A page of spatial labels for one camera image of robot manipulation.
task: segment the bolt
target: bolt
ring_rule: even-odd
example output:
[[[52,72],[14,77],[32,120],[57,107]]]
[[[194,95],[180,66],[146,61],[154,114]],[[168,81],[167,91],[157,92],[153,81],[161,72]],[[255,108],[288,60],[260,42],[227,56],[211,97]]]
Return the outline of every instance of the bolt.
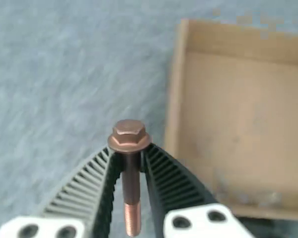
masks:
[[[123,194],[126,233],[131,237],[141,230],[140,214],[140,162],[141,151],[151,143],[145,125],[139,120],[121,120],[113,127],[108,145],[123,159]]]

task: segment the bolt threads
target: bolt threads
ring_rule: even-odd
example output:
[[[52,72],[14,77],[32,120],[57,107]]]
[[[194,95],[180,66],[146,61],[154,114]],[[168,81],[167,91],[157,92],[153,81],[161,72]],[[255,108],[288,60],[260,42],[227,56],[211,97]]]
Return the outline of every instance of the bolt threads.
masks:
[[[135,205],[125,203],[126,233],[130,237],[136,237],[141,230],[140,201]]]

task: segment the gray carpet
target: gray carpet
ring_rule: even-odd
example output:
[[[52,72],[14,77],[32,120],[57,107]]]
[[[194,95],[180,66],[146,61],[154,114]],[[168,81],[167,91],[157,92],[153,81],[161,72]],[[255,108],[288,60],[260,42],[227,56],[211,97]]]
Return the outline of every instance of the gray carpet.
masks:
[[[298,32],[298,0],[0,0],[0,224],[34,211],[119,119],[143,120],[161,145],[175,25],[244,12],[255,26],[266,14]],[[151,238],[142,182],[140,237]],[[120,185],[115,238],[126,236]]]

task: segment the bolt head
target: bolt head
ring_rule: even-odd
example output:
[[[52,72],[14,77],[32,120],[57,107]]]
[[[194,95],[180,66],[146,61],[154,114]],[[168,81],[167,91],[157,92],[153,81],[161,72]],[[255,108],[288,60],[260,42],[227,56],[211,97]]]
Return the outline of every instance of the bolt head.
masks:
[[[108,138],[109,147],[118,152],[132,153],[146,148],[151,140],[145,125],[139,120],[126,119],[116,123]]]

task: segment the ribbed gripper pad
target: ribbed gripper pad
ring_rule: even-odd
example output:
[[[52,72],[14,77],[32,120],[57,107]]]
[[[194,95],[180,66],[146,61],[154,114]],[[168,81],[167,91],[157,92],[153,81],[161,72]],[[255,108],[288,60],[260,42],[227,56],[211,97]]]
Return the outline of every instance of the ribbed gripper pad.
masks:
[[[191,172],[160,147],[151,144],[145,159],[156,237],[163,237],[163,220],[169,211],[217,202]]]
[[[80,219],[89,233],[108,237],[119,161],[109,148],[90,156],[62,182],[39,215]]]

